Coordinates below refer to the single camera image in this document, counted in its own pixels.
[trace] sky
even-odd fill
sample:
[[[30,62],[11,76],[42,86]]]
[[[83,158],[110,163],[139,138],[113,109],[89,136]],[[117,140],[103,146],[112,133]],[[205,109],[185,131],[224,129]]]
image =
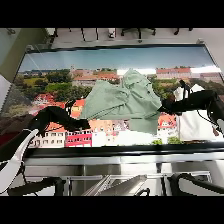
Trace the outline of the sky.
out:
[[[27,54],[19,71],[44,69],[173,68],[214,65],[204,47],[150,47]]]

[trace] green shirt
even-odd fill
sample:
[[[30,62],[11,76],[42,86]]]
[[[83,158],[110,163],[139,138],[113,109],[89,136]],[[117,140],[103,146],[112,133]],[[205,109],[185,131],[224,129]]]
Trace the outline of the green shirt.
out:
[[[133,131],[157,133],[161,101],[150,81],[129,69],[120,85],[97,81],[86,98],[80,119],[129,120]]]

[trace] printed cityscape image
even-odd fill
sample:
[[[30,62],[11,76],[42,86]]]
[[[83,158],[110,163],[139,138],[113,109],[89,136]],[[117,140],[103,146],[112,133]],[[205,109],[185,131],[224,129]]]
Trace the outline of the printed cityscape image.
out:
[[[78,119],[85,99],[97,80],[119,85],[120,69],[155,69],[155,74],[142,74],[152,83],[161,99],[173,95],[182,79],[215,90],[224,99],[223,81],[219,73],[193,73],[191,68],[213,66],[202,47],[157,47],[103,50],[76,50],[27,54],[8,94],[3,116],[29,113],[37,115],[47,106],[65,108],[76,99],[71,117]],[[29,147],[98,147],[121,145],[182,144],[177,117],[161,113],[157,134],[129,129],[126,120],[90,120],[90,129],[68,132],[51,123],[44,137],[37,136]]]

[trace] display screen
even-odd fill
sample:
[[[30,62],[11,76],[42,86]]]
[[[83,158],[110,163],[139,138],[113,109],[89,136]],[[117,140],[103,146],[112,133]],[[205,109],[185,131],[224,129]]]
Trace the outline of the display screen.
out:
[[[1,119],[30,114],[48,106],[71,109],[87,118],[90,129],[68,132],[51,123],[30,148],[189,144],[222,141],[202,117],[158,112],[164,99],[183,98],[183,80],[192,91],[214,90],[224,99],[223,80],[203,46],[141,46],[54,50],[25,55],[5,100]]]

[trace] white floor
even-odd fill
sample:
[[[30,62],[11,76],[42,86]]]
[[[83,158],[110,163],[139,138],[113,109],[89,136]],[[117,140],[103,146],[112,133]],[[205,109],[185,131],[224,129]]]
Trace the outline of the white floor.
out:
[[[72,32],[69,32],[67,28],[58,29],[58,37],[54,40],[54,47],[61,47],[67,44],[74,44],[83,42],[82,33],[80,28],[71,28]],[[211,54],[213,55],[216,63],[224,72],[224,28],[194,28],[189,32],[188,29],[180,29],[177,36],[173,33],[173,28],[157,28],[156,35],[152,35],[152,31],[148,29],[142,29],[142,39],[149,40],[150,43],[196,43],[200,38],[203,39]],[[131,32],[127,31],[124,36],[121,36],[121,28],[116,29],[116,38],[110,39],[108,37],[108,28],[98,28],[99,42],[113,40],[134,40],[138,38],[138,32],[133,29]],[[86,41],[96,40],[95,28],[84,28],[84,34]]]

